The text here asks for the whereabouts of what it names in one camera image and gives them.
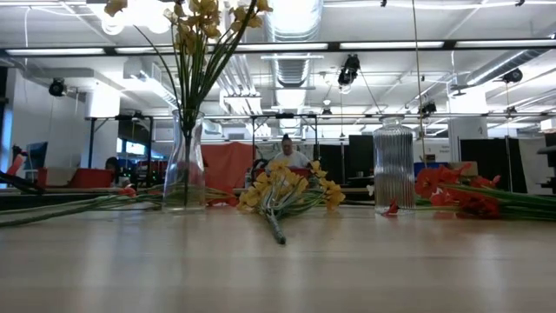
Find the glass jar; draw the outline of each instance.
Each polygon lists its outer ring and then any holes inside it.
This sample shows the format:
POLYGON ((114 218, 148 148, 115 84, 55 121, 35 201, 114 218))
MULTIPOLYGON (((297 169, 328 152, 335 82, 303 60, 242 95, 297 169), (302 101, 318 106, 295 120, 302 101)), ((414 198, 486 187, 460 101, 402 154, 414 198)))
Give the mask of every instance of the glass jar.
POLYGON ((398 214, 413 212, 413 132, 402 126, 403 116, 383 117, 382 127, 373 133, 374 211, 383 214, 395 201, 398 214))
POLYGON ((189 140, 183 135, 178 110, 172 111, 172 115, 174 116, 174 147, 166 169, 162 209, 165 211, 204 209, 205 176, 201 153, 204 114, 201 112, 197 114, 189 140))

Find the cable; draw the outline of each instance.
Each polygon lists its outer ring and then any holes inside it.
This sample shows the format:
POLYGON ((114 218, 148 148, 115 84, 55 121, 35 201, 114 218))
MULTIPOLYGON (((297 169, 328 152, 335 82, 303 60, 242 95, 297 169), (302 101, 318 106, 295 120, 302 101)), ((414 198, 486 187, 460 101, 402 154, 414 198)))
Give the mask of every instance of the cable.
MULTIPOLYGON (((414 7, 414 32, 415 32, 415 59, 417 61, 417 77, 420 77, 420 64, 419 64, 419 45, 417 44, 417 14, 415 12, 415 0, 411 0, 411 3, 414 7)), ((425 156, 425 131, 423 130, 423 98, 420 95, 420 80, 417 80, 417 88, 419 89, 419 128, 420 128, 420 137, 421 137, 421 146, 423 148, 423 163, 425 164, 425 168, 427 167, 427 158, 425 156)))
POLYGON ((371 94, 371 97, 373 98, 374 106, 379 111, 379 113, 382 114, 381 108, 379 108, 379 104, 376 102, 376 99, 374 99, 373 92, 371 91, 371 88, 368 86, 367 79, 365 78, 365 75, 363 74, 363 71, 361 70, 361 68, 359 68, 359 71, 361 72, 361 77, 363 77, 363 81, 365 82, 365 86, 367 86, 368 93, 371 94))

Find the person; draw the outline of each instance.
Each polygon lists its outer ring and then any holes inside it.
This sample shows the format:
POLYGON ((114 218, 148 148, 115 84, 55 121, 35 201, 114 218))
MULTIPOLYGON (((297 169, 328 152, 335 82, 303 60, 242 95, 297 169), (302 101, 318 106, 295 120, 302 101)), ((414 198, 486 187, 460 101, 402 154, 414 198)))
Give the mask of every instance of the person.
POLYGON ((303 169, 310 166, 309 159, 304 154, 294 150, 294 143, 288 134, 281 139, 281 153, 273 158, 276 161, 285 159, 288 160, 288 167, 303 169))
POLYGON ((125 187, 130 184, 127 177, 121 176, 120 164, 118 164, 118 159, 115 156, 106 159, 104 169, 111 170, 112 173, 114 173, 114 180, 112 181, 111 187, 125 187))

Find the ribbed glass vase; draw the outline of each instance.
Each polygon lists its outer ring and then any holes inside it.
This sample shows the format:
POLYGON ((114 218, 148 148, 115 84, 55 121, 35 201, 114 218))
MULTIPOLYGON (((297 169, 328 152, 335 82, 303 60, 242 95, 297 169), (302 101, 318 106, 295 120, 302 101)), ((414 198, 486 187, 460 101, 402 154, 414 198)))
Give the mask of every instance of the ribbed glass vase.
POLYGON ((382 127, 373 133, 374 211, 383 214, 395 201, 398 214, 413 212, 414 150, 413 132, 401 125, 403 116, 383 117, 382 127))
POLYGON ((202 210, 205 207, 205 176, 201 153, 204 114, 197 115, 189 139, 183 135, 178 111, 174 110, 172 114, 174 147, 166 169, 162 209, 165 211, 202 210))

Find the table surface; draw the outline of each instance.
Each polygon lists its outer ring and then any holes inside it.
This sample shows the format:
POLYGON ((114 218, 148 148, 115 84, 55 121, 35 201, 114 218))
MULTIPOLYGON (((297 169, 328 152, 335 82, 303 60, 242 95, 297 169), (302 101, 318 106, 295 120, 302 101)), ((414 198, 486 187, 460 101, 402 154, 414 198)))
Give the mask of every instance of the table surface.
POLYGON ((230 208, 0 230, 2 312, 555 312, 556 224, 230 208))

